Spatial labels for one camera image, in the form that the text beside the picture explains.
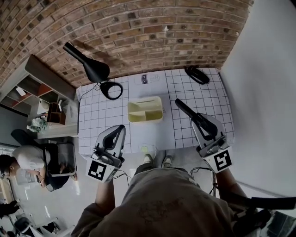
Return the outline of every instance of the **desk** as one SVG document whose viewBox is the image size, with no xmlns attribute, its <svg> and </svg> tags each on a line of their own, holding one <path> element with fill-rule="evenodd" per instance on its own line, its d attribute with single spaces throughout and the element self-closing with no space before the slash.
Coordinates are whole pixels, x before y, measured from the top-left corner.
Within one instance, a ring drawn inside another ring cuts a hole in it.
<svg viewBox="0 0 296 237">
<path fill-rule="evenodd" d="M 100 90 L 91 90 L 95 84 L 77 89 L 80 99 L 79 152 L 90 155 L 98 134 L 107 128 L 124 124 L 127 130 L 124 153 L 168 150 L 197 146 L 188 116 L 175 105 L 176 98 L 186 103 L 195 112 L 205 113 L 221 121 L 228 137 L 234 139 L 234 127 L 226 91 L 215 68 L 202 69 L 210 78 L 207 85 L 192 80 L 183 69 L 157 71 L 112 79 L 122 84 L 121 98 L 108 100 Z M 127 119 L 129 100 L 160 96 L 164 117 L 157 124 L 130 124 Z"/>
<path fill-rule="evenodd" d="M 31 113 L 28 116 L 28 124 L 31 125 L 32 119 L 40 116 L 37 114 L 39 98 L 31 97 Z M 53 138 L 53 137 L 76 137 L 78 135 L 78 101 L 68 100 L 68 109 L 66 113 L 65 125 L 58 123 L 49 123 L 48 128 L 43 133 L 31 134 L 37 139 Z"/>
</svg>

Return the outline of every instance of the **wooden shelf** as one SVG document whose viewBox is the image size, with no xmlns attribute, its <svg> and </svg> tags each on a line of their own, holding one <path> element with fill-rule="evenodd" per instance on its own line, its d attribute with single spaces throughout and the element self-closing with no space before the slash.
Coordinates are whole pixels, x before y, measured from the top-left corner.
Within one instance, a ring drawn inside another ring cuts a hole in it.
<svg viewBox="0 0 296 237">
<path fill-rule="evenodd" d="M 12 108 L 12 105 L 13 105 L 14 103 L 18 103 L 18 101 L 13 100 L 13 99 L 11 99 L 11 98 L 9 98 L 9 97 L 7 97 L 7 96 L 4 97 L 4 99 L 1 101 L 1 104 L 5 105 L 5 106 L 7 106 L 7 107 L 10 107 L 10 108 Z"/>
<path fill-rule="evenodd" d="M 57 102 L 59 95 L 53 91 L 50 91 L 44 95 L 41 95 L 39 98 L 45 100 L 48 103 Z"/>
<path fill-rule="evenodd" d="M 39 88 L 41 83 L 37 82 L 30 76 L 26 76 L 19 84 L 18 87 L 22 88 L 23 90 L 38 96 Z"/>
<path fill-rule="evenodd" d="M 29 115 L 31 112 L 31 106 L 24 103 L 24 102 L 19 102 L 16 106 L 13 107 L 13 109 L 22 112 L 24 114 Z"/>
<path fill-rule="evenodd" d="M 52 89 L 44 84 L 41 84 L 38 90 L 37 96 L 42 96 L 48 92 L 52 91 Z"/>
<path fill-rule="evenodd" d="M 19 101 L 13 102 L 12 106 L 15 107 L 18 103 L 20 103 L 20 102 L 24 101 L 25 99 L 29 98 L 31 95 L 32 94 L 30 94 L 29 92 L 27 92 L 27 94 L 25 94 L 25 95 L 23 95 L 23 96 L 21 96 L 19 98 Z"/>
<path fill-rule="evenodd" d="M 63 111 L 59 111 L 57 103 L 51 103 L 48 110 L 47 122 L 65 125 L 66 115 Z"/>
<path fill-rule="evenodd" d="M 8 94 L 7 97 L 13 99 L 13 100 L 17 100 L 20 101 L 21 95 L 18 93 L 18 91 L 16 90 L 17 87 L 13 88 Z"/>
</svg>

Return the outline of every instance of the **brick wall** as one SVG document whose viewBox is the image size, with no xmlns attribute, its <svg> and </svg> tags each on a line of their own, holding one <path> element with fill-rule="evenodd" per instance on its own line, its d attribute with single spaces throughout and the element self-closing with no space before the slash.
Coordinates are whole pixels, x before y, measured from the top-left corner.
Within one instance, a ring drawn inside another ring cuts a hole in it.
<svg viewBox="0 0 296 237">
<path fill-rule="evenodd" d="M 253 0 L 0 0 L 0 83 L 34 54 L 73 86 L 88 84 L 70 41 L 110 77 L 185 65 L 220 68 Z"/>
</svg>

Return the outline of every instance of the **yellow container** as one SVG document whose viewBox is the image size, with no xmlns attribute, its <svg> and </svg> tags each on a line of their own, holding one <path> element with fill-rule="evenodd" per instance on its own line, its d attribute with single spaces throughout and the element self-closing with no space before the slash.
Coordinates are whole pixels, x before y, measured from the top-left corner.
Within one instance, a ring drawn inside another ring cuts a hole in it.
<svg viewBox="0 0 296 237">
<path fill-rule="evenodd" d="M 159 96 L 128 102 L 128 120 L 131 123 L 158 123 L 162 118 L 162 102 Z"/>
</svg>

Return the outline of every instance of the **shoe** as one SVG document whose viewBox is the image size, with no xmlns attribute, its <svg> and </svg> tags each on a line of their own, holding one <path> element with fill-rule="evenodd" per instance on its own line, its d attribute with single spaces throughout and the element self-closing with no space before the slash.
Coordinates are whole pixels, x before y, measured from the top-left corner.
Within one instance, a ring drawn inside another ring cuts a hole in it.
<svg viewBox="0 0 296 237">
<path fill-rule="evenodd" d="M 162 164 L 162 168 L 170 168 L 172 167 L 172 163 L 173 163 L 173 157 L 168 155 L 165 157 L 165 160 Z"/>
<path fill-rule="evenodd" d="M 147 163 L 151 163 L 151 164 L 153 164 L 153 159 L 152 159 L 152 157 L 151 157 L 150 154 L 146 154 L 146 155 L 144 156 L 144 164 L 147 164 Z"/>
</svg>

